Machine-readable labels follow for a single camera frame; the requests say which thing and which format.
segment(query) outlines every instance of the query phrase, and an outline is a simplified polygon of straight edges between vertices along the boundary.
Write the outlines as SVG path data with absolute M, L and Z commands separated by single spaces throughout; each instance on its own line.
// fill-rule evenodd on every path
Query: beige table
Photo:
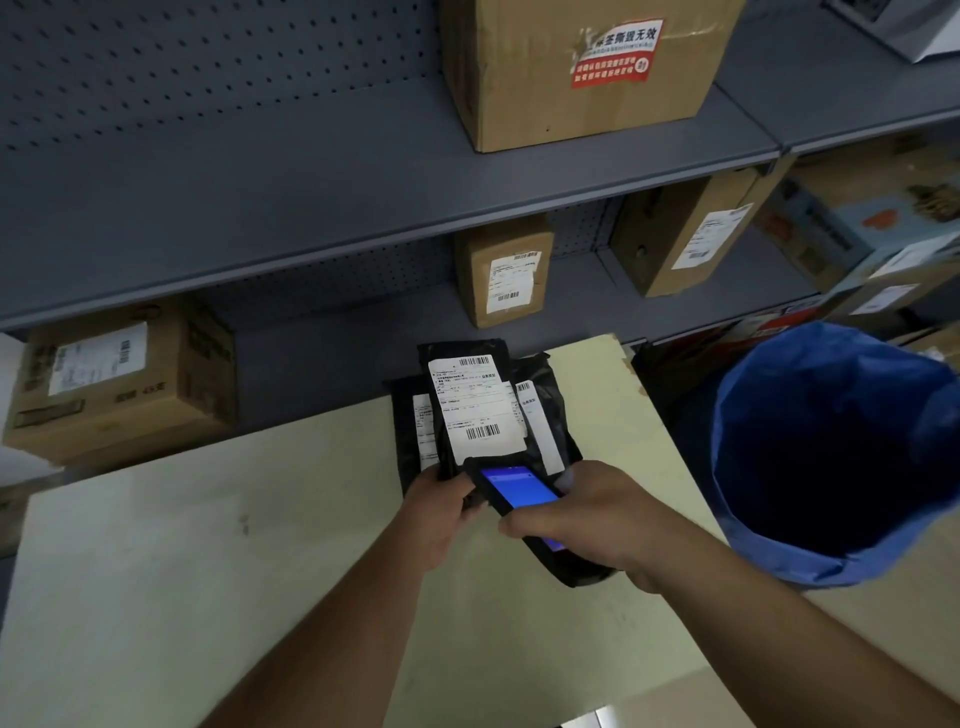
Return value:
M 719 533 L 616 340 L 551 354 L 584 456 Z M 192 728 L 399 503 L 386 398 L 35 496 L 0 725 Z M 706 665 L 658 597 L 569 590 L 495 526 L 427 578 L 388 726 L 548 728 Z

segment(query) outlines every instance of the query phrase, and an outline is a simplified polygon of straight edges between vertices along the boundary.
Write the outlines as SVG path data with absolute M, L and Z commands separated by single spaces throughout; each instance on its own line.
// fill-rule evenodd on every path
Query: forearm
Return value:
M 203 728 L 378 728 L 422 579 L 417 554 L 392 524 Z
M 960 724 L 949 698 L 692 524 L 648 571 L 760 728 Z

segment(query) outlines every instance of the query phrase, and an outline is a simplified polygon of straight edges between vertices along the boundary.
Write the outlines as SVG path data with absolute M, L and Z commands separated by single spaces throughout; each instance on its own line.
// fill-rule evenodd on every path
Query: blue trash bin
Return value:
M 960 378 L 807 324 L 695 394 L 675 439 L 738 553 L 804 586 L 856 584 L 960 497 Z

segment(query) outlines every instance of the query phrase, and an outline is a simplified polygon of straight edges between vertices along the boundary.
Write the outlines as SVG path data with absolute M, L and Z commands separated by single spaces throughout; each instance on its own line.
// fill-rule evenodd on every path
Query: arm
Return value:
M 204 721 L 202 728 L 378 728 L 406 648 L 420 583 L 444 560 L 473 490 L 436 468 L 410 487 L 370 549 Z
M 960 706 L 789 587 L 602 463 L 520 508 L 508 536 L 544 536 L 659 592 L 744 712 L 767 726 L 960 725 Z

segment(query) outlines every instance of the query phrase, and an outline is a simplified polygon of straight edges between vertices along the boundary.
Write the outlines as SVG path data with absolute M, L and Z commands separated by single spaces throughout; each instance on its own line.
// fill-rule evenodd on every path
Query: floor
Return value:
M 884 577 L 812 593 L 832 615 L 960 700 L 960 509 L 936 522 Z M 713 670 L 624 700 L 564 728 L 751 728 Z

